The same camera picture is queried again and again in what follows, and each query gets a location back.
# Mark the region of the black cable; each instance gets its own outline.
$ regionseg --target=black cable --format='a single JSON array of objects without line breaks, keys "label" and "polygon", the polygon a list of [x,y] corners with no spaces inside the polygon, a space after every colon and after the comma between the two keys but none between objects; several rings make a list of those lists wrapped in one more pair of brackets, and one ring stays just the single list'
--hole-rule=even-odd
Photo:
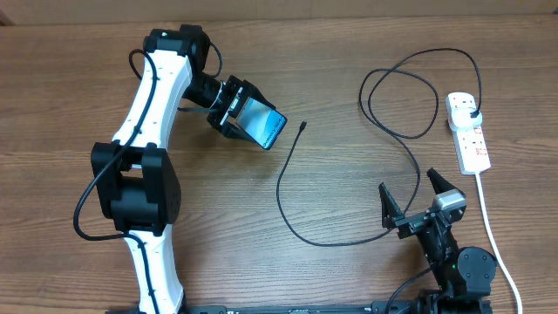
[{"label": "black cable", "polygon": [[[363,115],[366,117],[366,119],[368,119],[370,121],[370,123],[372,123],[374,126],[379,127],[382,131],[388,133],[393,139],[395,139],[399,144],[401,144],[401,146],[403,147],[403,149],[409,154],[409,156],[411,157],[412,160],[412,164],[414,165],[416,172],[417,172],[417,183],[415,185],[414,191],[412,192],[411,195],[411,199],[409,200],[409,202],[407,203],[407,205],[405,206],[405,209],[403,211],[403,213],[405,214],[409,208],[411,207],[412,202],[414,201],[415,197],[417,196],[417,192],[419,191],[419,185],[420,185],[420,167],[419,167],[419,163],[417,162],[417,159],[415,158],[415,156],[411,153],[411,150],[409,149],[409,147],[401,140],[401,139],[408,139],[408,140],[415,140],[418,139],[422,136],[424,136],[425,134],[428,133],[428,131],[430,131],[430,129],[432,128],[432,125],[434,124],[434,121],[436,120],[436,117],[438,116],[438,109],[439,109],[439,97],[438,97],[438,92],[436,91],[436,88],[434,88],[434,86],[428,82],[426,79],[420,77],[417,74],[414,73],[410,73],[410,72],[406,72],[406,71],[401,71],[401,70],[397,70],[398,67],[400,67],[406,60],[417,56],[419,54],[423,54],[423,53],[427,53],[427,52],[431,52],[431,51],[456,51],[456,52],[460,52],[465,54],[470,60],[471,62],[473,62],[474,65],[474,70],[477,74],[477,80],[479,81],[479,104],[477,106],[477,110],[473,113],[471,113],[471,115],[476,116],[478,115],[478,111],[480,110],[480,102],[481,102],[481,81],[480,81],[480,72],[479,72],[479,67],[477,66],[476,62],[474,61],[474,59],[465,51],[459,50],[459,49],[454,49],[454,48],[437,48],[437,49],[429,49],[429,50],[425,50],[425,51],[419,51],[419,52],[415,52],[413,53],[411,56],[408,56],[406,58],[404,58],[403,60],[399,61],[397,64],[395,64],[391,69],[375,69],[370,71],[363,80],[363,84],[360,86],[360,89],[358,91],[358,104],[360,106],[360,109],[363,113]],[[382,78],[380,78],[380,80],[374,85],[374,87],[372,88],[369,96],[368,96],[368,111],[370,113],[370,116],[368,114],[366,114],[366,111],[364,110],[364,106],[363,106],[363,102],[362,102],[362,94],[363,94],[363,89],[364,89],[364,85],[366,84],[366,81],[368,80],[368,78],[370,77],[370,75],[372,75],[375,72],[385,72],[384,76],[382,76]],[[379,120],[378,118],[376,118],[376,116],[374,115],[374,113],[372,112],[372,105],[371,105],[371,98],[372,98],[372,94],[376,91],[376,88],[379,86],[379,84],[385,79],[385,77],[387,77],[390,73],[395,72],[395,73],[399,73],[399,74],[404,74],[416,79],[419,79],[420,81],[422,81],[423,83],[427,84],[428,87],[430,87],[430,89],[432,89],[432,92],[434,93],[434,97],[436,99],[436,106],[434,109],[434,114],[432,116],[432,120],[430,121],[430,124],[428,125],[428,127],[425,129],[425,131],[423,131],[422,133],[419,133],[417,135],[404,135],[401,133],[396,133],[393,132],[391,129],[389,129],[387,126],[384,126]],[[375,235],[373,237],[370,237],[368,239],[364,239],[364,240],[360,240],[360,241],[355,241],[355,242],[340,242],[340,243],[318,243],[318,242],[312,242],[309,241],[305,238],[303,238],[301,235],[297,234],[297,232],[292,228],[292,226],[290,225],[289,221],[287,220],[287,217],[285,216],[285,214],[282,211],[282,207],[281,207],[281,201],[279,199],[279,186],[281,183],[281,178],[287,168],[287,166],[289,165],[289,161],[290,161],[290,157],[293,154],[293,151],[295,150],[295,146],[296,146],[296,142],[298,141],[298,138],[300,137],[300,134],[302,133],[302,131],[304,130],[304,128],[306,127],[306,121],[304,121],[301,124],[300,130],[298,132],[298,135],[296,136],[295,141],[293,142],[293,147],[290,149],[290,153],[289,153],[289,157],[287,158],[287,160],[285,161],[285,165],[283,166],[283,169],[281,171],[281,173],[279,174],[279,179],[277,180],[277,190],[276,190],[276,197],[277,197],[277,206],[279,207],[279,211],[281,212],[281,216],[283,218],[283,220],[285,221],[285,223],[287,224],[287,227],[289,227],[290,231],[293,233],[293,235],[295,235],[297,238],[299,238],[300,240],[302,240],[303,242],[306,242],[310,245],[314,245],[314,246],[318,246],[318,247],[341,247],[341,246],[351,246],[351,245],[358,245],[358,244],[362,244],[362,243],[367,243],[367,242],[372,242],[375,241],[383,236],[386,236],[387,234],[389,234],[391,232],[391,229],[385,231],[384,233],[381,233],[379,235]]]},{"label": "black cable", "polygon": [[141,115],[138,119],[138,124],[133,128],[132,135],[130,136],[130,139],[128,139],[126,144],[123,147],[121,147],[120,150],[114,155],[114,157],[112,157],[112,159],[101,169],[101,171],[99,171],[97,176],[91,181],[91,183],[89,183],[89,185],[85,189],[84,193],[79,198],[78,204],[76,205],[76,209],[73,213],[73,228],[74,228],[74,230],[76,230],[76,233],[79,236],[86,239],[87,241],[105,241],[105,240],[120,239],[120,238],[127,237],[127,238],[133,239],[135,242],[137,242],[138,243],[138,248],[141,250],[141,255],[143,257],[143,264],[144,264],[144,268],[145,268],[145,272],[146,272],[147,290],[148,290],[149,296],[151,296],[151,300],[153,302],[153,308],[155,309],[155,313],[159,314],[159,307],[157,306],[157,300],[155,298],[155,294],[154,294],[154,290],[153,290],[153,286],[152,286],[152,282],[151,282],[151,276],[149,274],[149,265],[148,265],[148,262],[147,262],[146,247],[145,247],[145,244],[143,243],[143,241],[141,241],[141,239],[139,237],[137,237],[136,235],[131,235],[129,233],[123,233],[123,234],[117,234],[117,235],[103,235],[103,236],[102,235],[87,235],[79,227],[79,213],[81,212],[81,208],[85,204],[85,200],[87,200],[87,197],[89,196],[91,191],[93,191],[93,188],[95,188],[95,186],[97,185],[97,183],[99,182],[99,180],[103,176],[103,174],[105,174],[108,171],[109,168],[113,167],[114,163],[116,161],[120,160],[122,158],[122,155],[124,154],[124,152],[132,145],[134,139],[136,138],[138,133],[140,133],[141,125],[143,124],[143,121],[147,116],[147,112],[149,111],[149,106],[151,105],[151,102],[153,101],[153,96],[155,94],[155,88],[157,87],[157,69],[155,68],[155,63],[153,62],[151,57],[145,51],[142,51],[140,49],[130,51],[130,55],[128,56],[128,59],[130,61],[130,66],[132,67],[132,70],[134,71],[134,73],[136,73],[136,76],[138,76],[140,79],[141,79],[140,74],[136,71],[135,66],[133,66],[133,55],[135,55],[136,53],[140,53],[140,54],[144,55],[146,57],[147,61],[149,62],[149,65],[153,69],[153,82],[151,84],[151,91],[149,92],[149,96],[147,97],[146,106],[144,107],[143,112],[141,113]]},{"label": "black cable", "polygon": [[217,49],[217,46],[212,43],[209,42],[209,45],[213,47],[213,49],[215,49],[215,53],[217,53],[217,57],[219,57],[219,70],[217,70],[217,73],[215,75],[212,75],[212,78],[216,78],[219,76],[219,74],[221,74],[221,69],[223,68],[223,57],[221,56],[221,52],[219,51],[219,49]]},{"label": "black cable", "polygon": [[417,279],[421,278],[422,276],[428,274],[432,269],[429,267],[421,272],[419,272],[417,275],[413,276],[411,279],[407,280],[405,283],[403,283],[397,290],[395,290],[395,292],[393,292],[393,294],[391,295],[390,299],[387,301],[387,303],[385,304],[385,314],[389,314],[390,313],[390,308],[391,308],[391,304],[393,303],[393,301],[395,301],[395,298],[398,296],[398,294],[403,291],[405,288],[407,288],[409,285],[411,285],[411,283],[414,283],[417,281]]},{"label": "black cable", "polygon": [[314,245],[314,246],[318,246],[318,247],[324,247],[324,248],[351,246],[351,245],[367,243],[367,242],[377,240],[377,239],[381,238],[382,236],[385,236],[385,235],[389,234],[391,232],[391,230],[387,230],[382,234],[379,234],[379,235],[373,236],[370,239],[365,239],[365,240],[361,240],[361,241],[347,242],[347,243],[318,243],[318,242],[312,242],[310,240],[306,240],[301,235],[297,234],[297,232],[293,229],[293,227],[290,225],[289,221],[287,220],[287,217],[285,216],[285,213],[283,213],[283,211],[282,211],[281,200],[279,199],[279,186],[281,185],[281,178],[282,178],[283,174],[285,173],[285,170],[287,169],[287,166],[289,165],[290,157],[292,156],[293,152],[295,151],[295,146],[296,146],[296,143],[298,142],[298,138],[300,137],[300,134],[304,131],[305,127],[306,127],[306,121],[303,121],[303,123],[301,123],[301,125],[300,125],[300,128],[298,130],[298,134],[296,135],[296,138],[295,138],[295,141],[293,142],[293,147],[290,149],[289,157],[287,157],[287,161],[285,161],[285,166],[282,167],[281,173],[279,174],[279,179],[277,179],[277,190],[276,190],[277,206],[279,207],[279,212],[281,212],[282,219],[287,224],[287,227],[289,227],[290,232],[292,232],[293,235],[295,235],[297,238],[299,238],[303,242],[306,242],[310,245]]}]

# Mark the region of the white robotic arm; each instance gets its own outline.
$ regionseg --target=white robotic arm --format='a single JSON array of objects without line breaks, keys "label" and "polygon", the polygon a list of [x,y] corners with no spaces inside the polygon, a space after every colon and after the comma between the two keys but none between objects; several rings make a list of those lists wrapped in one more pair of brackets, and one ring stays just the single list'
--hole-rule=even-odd
[{"label": "white robotic arm", "polygon": [[[153,101],[147,112],[146,119],[141,126],[141,132],[136,136],[132,147],[146,147],[153,143],[157,148],[168,148],[168,139],[174,122],[178,104],[192,81],[192,68],[188,56],[179,56],[176,51],[155,50],[149,56],[157,67],[157,89]],[[132,108],[122,127],[114,134],[113,141],[126,143],[132,135],[133,128],[138,124],[141,113],[146,105],[151,89],[153,73],[149,63],[145,61],[144,72]],[[167,224],[159,236],[152,231],[130,230],[145,245],[151,282],[157,300],[159,313],[179,313],[184,298],[184,289],[180,284],[174,265],[172,224]],[[149,289],[146,283],[144,260],[138,244],[130,238],[125,238],[133,257],[133,263],[138,277],[140,299],[139,311],[155,313]]]},{"label": "white robotic arm", "polygon": [[[103,215],[112,219],[123,234],[84,234],[78,226],[84,196],[74,213],[74,228],[90,241],[125,237],[141,298],[137,309],[124,313],[178,314],[187,311],[172,243],[181,197],[180,182],[167,149],[180,99],[187,98],[207,108],[196,111],[207,112],[209,124],[225,137],[250,140],[266,150],[287,120],[248,81],[230,76],[223,83],[202,71],[210,42],[200,26],[182,25],[179,31],[152,30],[143,46],[146,66],[132,108],[112,143],[96,143],[93,147],[95,180],[84,192],[86,198],[97,187]],[[228,117],[237,121],[242,118],[242,124],[235,126],[228,122]],[[143,177],[125,176],[133,167],[141,169]]]}]

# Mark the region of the cardboard wall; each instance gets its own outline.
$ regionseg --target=cardboard wall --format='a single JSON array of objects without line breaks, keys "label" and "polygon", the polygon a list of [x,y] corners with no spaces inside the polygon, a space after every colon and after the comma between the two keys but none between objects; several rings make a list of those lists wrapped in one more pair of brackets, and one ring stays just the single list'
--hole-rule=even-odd
[{"label": "cardboard wall", "polygon": [[558,0],[0,0],[5,24],[549,14]]}]

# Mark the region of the black robotic arm joint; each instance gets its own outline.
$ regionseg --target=black robotic arm joint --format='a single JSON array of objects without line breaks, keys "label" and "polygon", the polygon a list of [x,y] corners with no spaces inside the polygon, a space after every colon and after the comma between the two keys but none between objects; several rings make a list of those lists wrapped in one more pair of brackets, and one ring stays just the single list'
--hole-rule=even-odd
[{"label": "black robotic arm joint", "polygon": [[[117,141],[95,144],[91,153],[95,176],[119,149]],[[122,174],[133,164],[141,165],[142,178]],[[160,236],[179,214],[180,183],[167,150],[154,144],[129,147],[121,161],[103,174],[97,190],[103,215],[113,219],[118,231],[146,230]]]}]

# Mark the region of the black charging cable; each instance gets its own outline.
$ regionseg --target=black charging cable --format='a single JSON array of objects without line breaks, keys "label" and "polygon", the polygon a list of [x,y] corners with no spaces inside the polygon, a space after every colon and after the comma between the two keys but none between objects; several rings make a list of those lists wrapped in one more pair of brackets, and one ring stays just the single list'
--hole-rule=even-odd
[{"label": "black charging cable", "polygon": [[[370,121],[370,123],[372,123],[374,126],[377,126],[378,128],[380,128],[380,130],[388,133],[393,139],[395,139],[402,147],[403,149],[409,154],[409,157],[411,157],[412,160],[412,164],[415,167],[416,173],[417,173],[417,183],[415,184],[415,188],[414,191],[412,192],[411,195],[411,199],[409,200],[409,202],[407,203],[407,205],[405,206],[405,209],[403,210],[403,213],[405,214],[412,202],[415,199],[415,196],[417,195],[417,192],[419,191],[419,185],[420,185],[420,167],[419,167],[419,163],[417,162],[417,159],[415,158],[415,156],[412,154],[411,150],[409,149],[409,147],[401,140],[401,139],[408,139],[408,140],[415,140],[415,139],[419,139],[422,136],[424,136],[425,134],[428,133],[428,131],[430,131],[430,129],[432,128],[432,125],[434,124],[434,121],[436,120],[436,117],[438,115],[438,109],[439,109],[439,97],[438,97],[438,92],[436,91],[436,88],[434,88],[434,86],[428,82],[426,79],[420,77],[417,74],[414,73],[410,73],[410,72],[406,72],[406,71],[402,71],[402,70],[398,70],[398,68],[407,60],[409,60],[410,58],[413,58],[415,56],[418,56],[420,54],[423,53],[427,53],[427,52],[433,52],[433,51],[456,51],[459,53],[464,54],[465,56],[467,56],[469,58],[469,60],[471,60],[471,62],[473,63],[474,66],[474,70],[477,74],[477,80],[479,82],[479,104],[477,105],[477,110],[474,111],[473,113],[471,113],[472,117],[476,117],[479,112],[480,112],[480,102],[481,102],[481,92],[482,92],[482,86],[481,86],[481,81],[480,81],[480,71],[479,71],[479,67],[477,66],[477,63],[474,61],[473,57],[471,57],[471,55],[469,55],[467,52],[462,51],[460,49],[455,49],[455,48],[436,48],[436,49],[429,49],[429,50],[425,50],[425,51],[419,51],[419,52],[415,52],[412,55],[404,58],[403,60],[397,62],[391,69],[375,69],[370,71],[363,80],[362,85],[360,86],[360,89],[358,91],[358,105],[360,106],[360,109],[363,113],[363,115],[365,116],[366,119],[368,119]],[[368,115],[366,113],[366,111],[364,110],[364,106],[363,106],[363,101],[362,101],[362,94],[363,94],[363,89],[364,89],[364,85],[366,84],[366,81],[368,80],[368,78],[370,77],[370,75],[376,73],[376,72],[385,72],[385,74],[378,80],[378,82],[374,85],[374,87],[372,88],[369,96],[368,96],[368,113],[370,113],[370,115]],[[399,73],[399,74],[404,74],[416,79],[419,79],[420,81],[422,81],[423,83],[425,83],[426,85],[428,85],[428,87],[430,87],[430,89],[432,90],[432,92],[434,93],[434,98],[436,99],[436,106],[434,108],[434,114],[432,116],[432,120],[430,121],[430,123],[428,124],[428,126],[426,127],[426,129],[417,134],[417,135],[405,135],[405,134],[401,134],[401,133],[396,133],[394,131],[392,131],[390,128],[388,128],[387,126],[383,125],[378,118],[374,115],[374,112],[372,111],[372,94],[376,91],[376,89],[378,88],[378,86],[380,85],[380,83],[385,79],[385,77],[387,77],[389,74],[391,74],[392,72],[395,73]],[[287,166],[289,165],[289,161],[290,161],[290,157],[292,156],[294,150],[295,150],[295,146],[296,143],[298,142],[298,138],[300,137],[301,133],[303,132],[304,128],[306,127],[306,121],[304,121],[299,128],[298,134],[296,135],[295,141],[293,142],[293,146],[290,149],[290,153],[289,153],[289,157],[287,157],[287,160],[285,161],[285,165],[282,168],[281,173],[279,174],[279,178],[277,179],[277,189],[276,189],[276,198],[277,198],[277,206],[279,207],[279,211],[281,213],[281,216],[283,218],[283,220],[285,221],[285,223],[287,224],[287,227],[289,227],[290,231],[293,233],[293,235],[295,235],[297,238],[299,238],[300,240],[302,240],[303,242],[306,242],[310,245],[314,245],[317,247],[325,247],[325,248],[330,248],[330,247],[344,247],[344,246],[352,246],[352,245],[358,245],[358,244],[363,244],[363,243],[367,243],[367,242],[372,242],[375,241],[377,239],[382,238],[383,236],[386,236],[387,234],[389,234],[392,229],[388,229],[385,232],[372,236],[370,238],[367,239],[363,239],[363,240],[359,240],[359,241],[355,241],[355,242],[338,242],[338,243],[320,243],[320,242],[312,242],[308,239],[305,239],[303,236],[299,235],[294,229],[293,227],[290,225],[289,220],[287,219],[287,217],[285,216],[282,207],[281,207],[281,201],[280,201],[280,197],[279,197],[279,187],[281,185],[281,179],[283,174],[285,173],[285,170],[287,169]]]},{"label": "black charging cable", "polygon": [[122,233],[122,234],[117,234],[117,235],[103,235],[103,236],[102,235],[87,235],[79,227],[79,214],[81,212],[81,208],[85,204],[85,200],[87,200],[87,197],[89,196],[91,191],[93,191],[93,189],[95,188],[95,186],[97,185],[97,183],[99,182],[99,180],[103,176],[103,174],[105,174],[108,171],[108,169],[114,167],[114,164],[117,161],[121,160],[122,155],[124,155],[126,150],[132,145],[136,136],[138,135],[138,133],[140,133],[141,125],[143,124],[143,121],[145,120],[145,118],[147,116],[147,112],[149,111],[149,106],[151,105],[151,103],[153,101],[153,96],[155,94],[155,89],[157,87],[157,69],[155,67],[155,63],[153,62],[153,60],[151,59],[149,54],[147,54],[147,52],[142,51],[141,49],[136,49],[136,50],[130,51],[130,54],[128,56],[128,59],[130,61],[130,65],[132,66],[132,70],[134,71],[134,73],[136,73],[136,76],[138,76],[141,79],[140,74],[136,71],[135,66],[133,66],[133,56],[137,53],[142,54],[146,57],[146,60],[149,62],[149,65],[151,66],[151,68],[153,70],[153,82],[151,84],[151,90],[149,91],[149,96],[147,97],[146,106],[143,108],[143,111],[141,112],[141,115],[138,119],[138,124],[133,128],[132,135],[130,136],[130,139],[126,142],[126,144],[124,144],[123,147],[120,148],[120,150],[101,169],[101,171],[99,171],[97,176],[91,181],[91,183],[89,183],[89,185],[85,189],[84,193],[79,198],[78,205],[76,205],[76,209],[73,213],[73,228],[74,228],[74,230],[76,230],[76,233],[79,236],[86,239],[87,241],[105,241],[105,240],[112,240],[112,239],[129,238],[129,239],[133,239],[135,242],[137,242],[138,243],[138,248],[141,250],[141,255],[142,255],[142,258],[143,258],[143,264],[144,264],[144,269],[145,269],[145,273],[146,273],[147,290],[148,290],[149,296],[151,297],[151,300],[153,302],[153,308],[155,309],[155,314],[159,314],[159,307],[157,306],[157,299],[155,298],[155,293],[154,293],[153,285],[152,285],[152,282],[151,282],[151,276],[149,274],[149,264],[148,264],[148,261],[147,261],[146,247],[145,247],[145,244],[143,243],[143,241],[141,241],[141,239],[139,237],[137,237],[136,235],[132,235],[132,234],[127,233],[127,232]]}]

